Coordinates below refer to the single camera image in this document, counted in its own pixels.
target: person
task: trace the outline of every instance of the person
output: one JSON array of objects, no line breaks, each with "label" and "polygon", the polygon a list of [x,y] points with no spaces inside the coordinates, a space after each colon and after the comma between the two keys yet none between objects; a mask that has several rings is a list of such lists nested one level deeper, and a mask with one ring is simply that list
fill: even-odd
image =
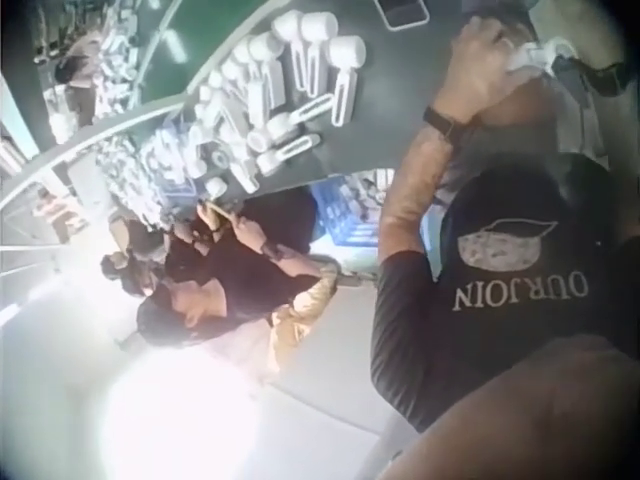
[{"label": "person", "polygon": [[640,365],[552,341],[451,407],[379,480],[640,478]]},{"label": "person", "polygon": [[53,73],[55,81],[66,85],[65,99],[77,115],[78,127],[93,123],[96,88],[94,76],[100,71],[100,49],[105,35],[91,31],[80,37],[58,62]]},{"label": "person", "polygon": [[89,226],[82,207],[72,195],[58,197],[46,188],[38,190],[38,203],[32,210],[34,217],[42,217],[51,225],[60,240],[68,243],[74,235]]},{"label": "person", "polygon": [[293,189],[245,202],[242,216],[216,228],[215,212],[200,205],[203,223],[219,235],[200,265],[180,279],[165,276],[142,303],[140,333],[153,345],[185,346],[266,319],[273,363],[282,366],[336,288],[337,263],[307,257],[316,210],[307,189]]},{"label": "person", "polygon": [[452,156],[476,160],[457,132],[495,108],[495,117],[513,118],[522,112],[512,101],[531,92],[538,72],[506,68],[521,32],[495,18],[474,17],[463,28],[383,206],[371,375],[420,432],[553,338],[600,335],[638,354],[640,230],[610,241],[611,210],[602,223],[591,209],[607,199],[568,195],[573,187],[551,174],[561,155],[520,162],[523,155],[502,153],[469,179],[446,211],[442,271],[437,280],[431,274],[421,219]]},{"label": "person", "polygon": [[177,222],[170,231],[149,232],[137,220],[129,220],[129,246],[102,257],[100,268],[107,280],[119,280],[122,289],[134,297],[148,297],[159,279],[172,278],[176,282],[188,279],[200,267],[203,256],[211,247],[215,233],[200,236],[204,223],[196,219]]}]

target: wrist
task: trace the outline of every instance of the wrist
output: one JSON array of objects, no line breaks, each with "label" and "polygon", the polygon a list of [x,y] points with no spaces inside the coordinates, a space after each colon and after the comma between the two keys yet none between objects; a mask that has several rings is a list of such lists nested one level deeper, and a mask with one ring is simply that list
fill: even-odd
[{"label": "wrist", "polygon": [[445,89],[440,90],[435,100],[431,104],[440,115],[450,118],[451,120],[466,125],[478,113],[473,107],[463,100],[461,95],[451,94]]}]

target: tattooed arm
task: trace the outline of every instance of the tattooed arm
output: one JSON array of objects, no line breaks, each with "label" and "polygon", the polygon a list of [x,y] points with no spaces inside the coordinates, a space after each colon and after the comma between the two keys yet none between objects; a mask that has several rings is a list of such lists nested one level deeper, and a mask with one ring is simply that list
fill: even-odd
[{"label": "tattooed arm", "polygon": [[315,263],[289,247],[266,242],[263,245],[262,253],[290,277],[297,277],[298,275],[320,277],[320,269]]},{"label": "tattooed arm", "polygon": [[[432,105],[434,110],[466,124],[539,73],[506,71],[514,46],[511,41],[501,41],[505,35],[505,27],[495,19],[471,19],[453,42],[449,70]],[[425,127],[411,144],[382,210],[380,262],[401,251],[423,252],[420,220],[431,205],[451,150],[431,127]]]},{"label": "tattooed arm", "polygon": [[[447,115],[448,107],[434,108]],[[378,259],[394,253],[424,253],[420,221],[433,201],[436,188],[451,158],[451,145],[434,128],[423,128],[409,147],[387,192],[380,217]]]},{"label": "tattooed arm", "polygon": [[291,248],[269,242],[262,227],[256,222],[232,216],[231,225],[240,243],[256,253],[265,255],[290,277],[298,275],[320,277],[320,270],[315,263]]}]

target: black top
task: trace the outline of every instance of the black top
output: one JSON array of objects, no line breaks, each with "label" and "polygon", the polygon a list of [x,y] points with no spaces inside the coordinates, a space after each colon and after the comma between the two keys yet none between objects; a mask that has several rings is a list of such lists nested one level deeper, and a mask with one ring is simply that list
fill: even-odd
[{"label": "black top", "polygon": [[640,238],[615,250],[585,221],[544,173],[499,167],[467,184],[443,222],[437,280],[420,253],[381,266],[380,394],[423,431],[551,338],[599,334],[637,357]]},{"label": "black top", "polygon": [[[316,218],[316,204],[306,189],[294,189],[245,203],[242,215],[258,222],[271,241],[307,253]],[[276,308],[308,290],[318,278],[290,277],[266,257],[241,244],[231,229],[203,257],[193,246],[174,239],[164,274],[176,282],[204,285],[217,279],[225,292],[227,316],[211,317],[189,330],[171,309],[168,290],[159,287],[138,309],[138,330],[157,346],[188,346],[235,330],[245,322],[267,318]]]}]

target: green display counter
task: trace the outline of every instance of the green display counter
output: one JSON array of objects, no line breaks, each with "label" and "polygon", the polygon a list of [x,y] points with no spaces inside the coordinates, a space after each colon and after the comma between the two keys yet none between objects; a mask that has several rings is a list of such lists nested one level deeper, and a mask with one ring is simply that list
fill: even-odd
[{"label": "green display counter", "polygon": [[[162,2],[162,8],[155,11],[150,10],[147,0],[140,5],[142,55],[167,11],[169,0]],[[142,102],[183,92],[216,48],[263,3],[261,0],[182,0],[167,29],[176,32],[187,61],[176,63],[161,41],[143,79]]]}]

